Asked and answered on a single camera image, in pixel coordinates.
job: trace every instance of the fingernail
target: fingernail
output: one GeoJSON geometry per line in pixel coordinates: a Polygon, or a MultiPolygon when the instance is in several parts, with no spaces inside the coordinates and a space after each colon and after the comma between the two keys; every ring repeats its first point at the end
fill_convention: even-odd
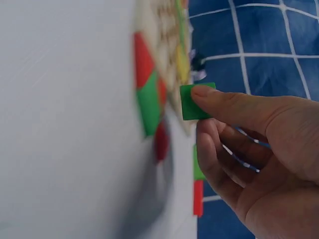
{"type": "Polygon", "coordinates": [[[195,86],[192,91],[199,97],[207,97],[209,93],[215,92],[217,90],[209,86],[195,86]]]}

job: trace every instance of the blue tablecloth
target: blue tablecloth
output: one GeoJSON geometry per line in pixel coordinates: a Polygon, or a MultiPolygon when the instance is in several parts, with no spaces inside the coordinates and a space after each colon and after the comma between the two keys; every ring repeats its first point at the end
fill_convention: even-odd
{"type": "MultiPolygon", "coordinates": [[[[318,0],[189,0],[193,49],[225,92],[319,101],[318,0]]],[[[205,196],[214,193],[205,188],[205,196]]],[[[204,203],[198,239],[252,239],[222,201],[204,203]]]]}

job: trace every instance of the red triangle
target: red triangle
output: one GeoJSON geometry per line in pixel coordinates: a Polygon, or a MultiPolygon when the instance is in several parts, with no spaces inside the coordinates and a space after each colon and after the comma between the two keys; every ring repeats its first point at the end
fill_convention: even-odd
{"type": "Polygon", "coordinates": [[[134,50],[136,87],[141,88],[150,77],[155,65],[140,32],[134,34],[134,50]]]}

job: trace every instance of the white grid line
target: white grid line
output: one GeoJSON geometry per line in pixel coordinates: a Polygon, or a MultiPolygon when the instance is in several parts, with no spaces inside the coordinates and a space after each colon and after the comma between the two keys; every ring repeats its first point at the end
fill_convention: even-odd
{"type": "MultiPolygon", "coordinates": [[[[317,19],[318,22],[319,22],[319,16],[318,16],[319,15],[319,3],[318,3],[318,0],[315,0],[315,3],[316,3],[316,9],[317,9],[317,16],[312,15],[311,13],[308,13],[308,12],[293,8],[293,7],[289,7],[289,6],[286,6],[286,9],[290,10],[290,11],[294,11],[294,12],[300,13],[302,15],[306,15],[306,16],[314,18],[314,19],[317,19]]],[[[267,4],[267,3],[248,3],[248,4],[243,4],[243,5],[236,6],[236,8],[251,7],[251,6],[263,6],[263,7],[281,8],[280,5],[267,4]]],[[[200,13],[200,14],[196,14],[196,15],[190,16],[189,19],[192,19],[192,18],[195,18],[195,17],[199,17],[199,16],[205,16],[205,15],[209,15],[209,14],[214,14],[214,13],[218,13],[218,12],[228,11],[228,10],[230,10],[230,8],[223,8],[223,9],[219,9],[219,10],[215,10],[215,11],[208,11],[208,12],[204,12],[204,13],[200,13]]]]}
{"type": "Polygon", "coordinates": [[[318,23],[319,23],[319,2],[318,2],[318,0],[314,0],[314,1],[315,1],[315,5],[316,5],[316,13],[318,16],[318,23]]]}
{"type": "MultiPolygon", "coordinates": [[[[288,20],[288,16],[287,16],[287,12],[286,12],[287,8],[286,8],[283,0],[279,0],[279,2],[280,2],[280,6],[281,6],[281,10],[282,10],[283,16],[284,16],[286,34],[287,34],[289,46],[290,46],[290,49],[291,49],[291,53],[293,55],[296,55],[293,38],[291,37],[289,20],[288,20]]],[[[300,75],[300,78],[301,78],[301,82],[303,84],[303,87],[304,87],[304,90],[305,90],[305,93],[306,93],[306,97],[307,97],[307,99],[311,99],[310,92],[309,92],[309,89],[308,89],[308,85],[307,85],[307,82],[306,82],[306,78],[304,76],[303,70],[302,70],[301,65],[299,63],[299,60],[296,57],[294,57],[293,59],[294,59],[294,62],[296,64],[297,70],[299,72],[299,75],[300,75]]]]}
{"type": "Polygon", "coordinates": [[[240,64],[241,64],[241,70],[243,73],[243,80],[244,80],[244,85],[245,85],[245,90],[247,94],[251,94],[250,93],[250,87],[249,87],[249,81],[248,81],[248,74],[247,74],[247,69],[246,69],[246,62],[245,62],[245,57],[243,56],[244,54],[244,46],[243,46],[243,42],[240,36],[240,29],[239,29],[239,22],[238,22],[238,18],[237,18],[237,13],[236,13],[236,7],[234,4],[233,0],[228,0],[229,5],[230,5],[230,11],[231,11],[231,15],[233,18],[233,23],[234,23],[234,29],[235,29],[235,34],[236,34],[236,40],[237,40],[237,44],[238,44],[238,50],[239,53],[241,54],[240,56],[240,64]]]}
{"type": "Polygon", "coordinates": [[[219,10],[215,10],[215,11],[208,11],[208,12],[196,14],[196,15],[190,16],[188,19],[192,19],[192,18],[199,17],[199,16],[210,15],[210,14],[214,14],[214,13],[218,13],[218,12],[222,12],[222,11],[227,11],[227,10],[230,10],[230,8],[223,8],[223,9],[219,9],[219,10]]]}
{"type": "Polygon", "coordinates": [[[225,55],[216,55],[206,57],[205,60],[219,60],[225,58],[235,58],[235,57],[281,57],[281,58],[298,58],[298,59],[319,59],[319,55],[293,55],[293,54],[280,54],[280,53],[233,53],[225,55]]]}
{"type": "Polygon", "coordinates": [[[218,196],[218,195],[209,196],[209,197],[204,197],[203,198],[203,203],[213,202],[213,201],[218,201],[218,200],[221,200],[221,197],[218,196]]]}

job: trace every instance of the green tile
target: green tile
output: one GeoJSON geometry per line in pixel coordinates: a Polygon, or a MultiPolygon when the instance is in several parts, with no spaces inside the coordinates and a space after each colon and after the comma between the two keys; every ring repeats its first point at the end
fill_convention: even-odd
{"type": "Polygon", "coordinates": [[[145,135],[154,135],[160,122],[161,106],[157,89],[158,76],[153,72],[146,84],[137,90],[137,99],[140,105],[145,135]]]}
{"type": "Polygon", "coordinates": [[[197,147],[196,144],[193,148],[193,161],[194,161],[194,181],[196,180],[204,180],[205,176],[199,168],[198,161],[197,161],[197,147]]]}
{"type": "Polygon", "coordinates": [[[181,108],[183,112],[184,120],[203,120],[212,118],[209,114],[204,112],[200,107],[195,104],[193,99],[191,98],[190,92],[191,89],[196,85],[206,85],[213,88],[216,88],[215,83],[204,83],[204,84],[194,84],[194,85],[186,85],[180,86],[179,92],[181,97],[181,108]]]}

